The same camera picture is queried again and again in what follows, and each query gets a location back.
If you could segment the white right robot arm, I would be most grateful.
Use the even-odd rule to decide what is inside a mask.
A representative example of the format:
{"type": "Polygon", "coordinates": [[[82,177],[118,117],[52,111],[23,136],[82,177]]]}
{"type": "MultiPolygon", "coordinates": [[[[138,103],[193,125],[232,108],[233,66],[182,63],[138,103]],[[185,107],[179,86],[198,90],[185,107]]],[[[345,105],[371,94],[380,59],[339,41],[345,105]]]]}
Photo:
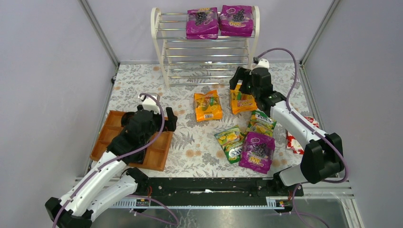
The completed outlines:
{"type": "Polygon", "coordinates": [[[340,136],[317,128],[273,90],[267,69],[239,68],[230,82],[223,87],[228,103],[207,85],[203,89],[190,84],[172,87],[164,94],[165,103],[179,115],[172,141],[175,175],[198,167],[209,176],[220,170],[265,175],[279,166],[280,142],[273,134],[277,125],[304,151],[300,163],[284,166],[273,175],[274,186],[330,182],[330,176],[344,169],[340,136]]]}

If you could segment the purple candy bag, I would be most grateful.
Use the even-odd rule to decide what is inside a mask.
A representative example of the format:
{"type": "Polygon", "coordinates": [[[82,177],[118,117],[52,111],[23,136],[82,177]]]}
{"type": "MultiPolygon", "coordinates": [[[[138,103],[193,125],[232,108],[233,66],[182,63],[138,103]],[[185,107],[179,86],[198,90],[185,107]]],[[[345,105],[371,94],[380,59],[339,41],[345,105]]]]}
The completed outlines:
{"type": "Polygon", "coordinates": [[[186,39],[217,39],[219,34],[216,7],[187,10],[186,39]]]}
{"type": "Polygon", "coordinates": [[[274,138],[256,132],[248,132],[242,146],[239,166],[267,174],[272,164],[274,150],[274,138]]]}
{"type": "Polygon", "coordinates": [[[246,5],[223,5],[219,15],[222,36],[250,37],[254,29],[252,7],[246,5]]]}

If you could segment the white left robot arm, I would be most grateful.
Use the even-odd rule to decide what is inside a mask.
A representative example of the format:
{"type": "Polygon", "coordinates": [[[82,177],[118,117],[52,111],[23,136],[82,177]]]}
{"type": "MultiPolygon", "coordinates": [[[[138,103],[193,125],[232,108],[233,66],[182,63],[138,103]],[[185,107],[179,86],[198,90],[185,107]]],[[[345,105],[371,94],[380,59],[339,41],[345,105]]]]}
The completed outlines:
{"type": "Polygon", "coordinates": [[[106,209],[135,193],[139,183],[134,168],[128,169],[114,185],[104,187],[162,132],[176,129],[177,116],[170,107],[165,112],[154,112],[139,105],[136,112],[128,115],[129,118],[122,120],[122,131],[107,146],[91,171],[68,193],[60,198],[51,197],[45,203],[54,228],[89,228],[106,209]]]}

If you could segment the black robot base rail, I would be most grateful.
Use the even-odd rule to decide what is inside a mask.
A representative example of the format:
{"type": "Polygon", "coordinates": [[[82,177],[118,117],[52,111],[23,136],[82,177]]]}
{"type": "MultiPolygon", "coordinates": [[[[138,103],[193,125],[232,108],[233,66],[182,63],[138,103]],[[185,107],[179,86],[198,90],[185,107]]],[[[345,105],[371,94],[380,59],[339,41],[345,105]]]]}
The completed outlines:
{"type": "Polygon", "coordinates": [[[284,187],[272,178],[148,178],[135,195],[151,197],[166,206],[267,206],[268,200],[291,200],[304,195],[302,187],[284,187]]]}

